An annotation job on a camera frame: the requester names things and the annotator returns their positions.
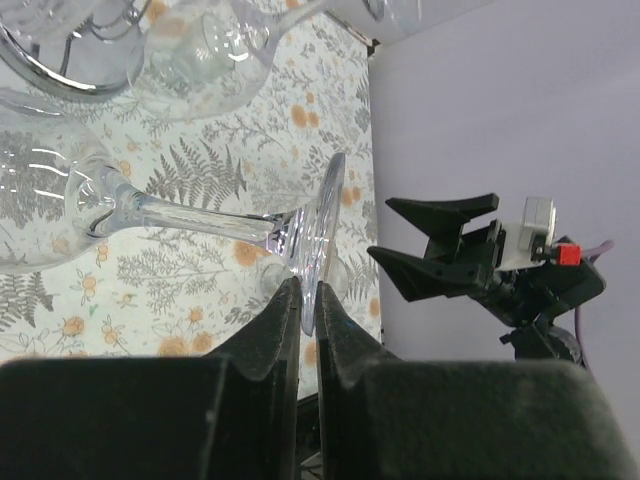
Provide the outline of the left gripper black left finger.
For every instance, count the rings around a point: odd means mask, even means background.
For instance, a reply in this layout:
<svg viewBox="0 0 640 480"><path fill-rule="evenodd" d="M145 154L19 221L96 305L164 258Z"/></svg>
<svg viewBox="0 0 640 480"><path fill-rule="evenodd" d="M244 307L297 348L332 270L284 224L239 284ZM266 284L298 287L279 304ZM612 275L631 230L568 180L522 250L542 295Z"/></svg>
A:
<svg viewBox="0 0 640 480"><path fill-rule="evenodd" d="M5 479L290 479L301 285L201 357L11 361Z"/></svg>

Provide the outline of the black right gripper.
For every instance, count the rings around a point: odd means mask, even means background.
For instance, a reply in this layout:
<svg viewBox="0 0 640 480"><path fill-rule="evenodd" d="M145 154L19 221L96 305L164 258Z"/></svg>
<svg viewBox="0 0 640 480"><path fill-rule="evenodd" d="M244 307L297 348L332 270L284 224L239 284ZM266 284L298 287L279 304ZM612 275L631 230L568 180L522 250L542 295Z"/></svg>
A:
<svg viewBox="0 0 640 480"><path fill-rule="evenodd" d="M406 301L465 296L504 325L520 328L541 316L552 320L606 288L589 260L578 266L544 263L498 271L503 224L493 220L462 232L471 220L497 210L495 193L447 201L390 198L385 204L429 238L425 259L384 247L367 249Z"/></svg>

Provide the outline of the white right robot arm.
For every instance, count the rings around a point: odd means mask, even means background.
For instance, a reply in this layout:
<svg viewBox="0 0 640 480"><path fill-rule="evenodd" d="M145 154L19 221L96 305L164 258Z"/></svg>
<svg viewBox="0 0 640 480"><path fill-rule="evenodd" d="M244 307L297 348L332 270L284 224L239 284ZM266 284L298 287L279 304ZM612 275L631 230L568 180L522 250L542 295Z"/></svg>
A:
<svg viewBox="0 0 640 480"><path fill-rule="evenodd" d="M554 321L604 292L605 279L594 266L602 252L556 237L551 199L529 197L521 221L493 220L473 231L465 225L496 211L496 194L386 203L428 238L421 257L379 246L367 250L406 301L468 297L510 328L500 340L513 347L516 359L585 366L577 337Z"/></svg>

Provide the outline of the clear wine glass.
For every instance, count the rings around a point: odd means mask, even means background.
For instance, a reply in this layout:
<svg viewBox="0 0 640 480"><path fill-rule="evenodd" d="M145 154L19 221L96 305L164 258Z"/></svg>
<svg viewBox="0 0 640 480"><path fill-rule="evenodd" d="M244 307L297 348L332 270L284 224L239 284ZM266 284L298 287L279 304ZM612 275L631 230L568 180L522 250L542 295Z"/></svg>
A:
<svg viewBox="0 0 640 480"><path fill-rule="evenodd" d="M301 328L312 335L317 285L328 267L344 170L345 157L337 153L317 198L289 212L214 212L140 191L83 125L11 113L1 121L1 271L25 274L67 263L128 228L228 237L282 259L300 281Z"/></svg>
<svg viewBox="0 0 640 480"><path fill-rule="evenodd" d="M250 1L181 1L144 31L127 65L131 94L160 120L211 118L247 105L292 28L334 7L306 1L280 13Z"/></svg>

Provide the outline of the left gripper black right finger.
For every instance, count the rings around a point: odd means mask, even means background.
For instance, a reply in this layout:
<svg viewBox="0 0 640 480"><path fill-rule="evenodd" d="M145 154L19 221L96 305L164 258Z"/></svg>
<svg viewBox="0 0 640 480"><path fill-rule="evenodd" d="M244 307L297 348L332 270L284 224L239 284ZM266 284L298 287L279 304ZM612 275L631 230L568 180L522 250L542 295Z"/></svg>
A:
<svg viewBox="0 0 640 480"><path fill-rule="evenodd" d="M404 361L315 304L327 479L635 479L594 378L562 360Z"/></svg>

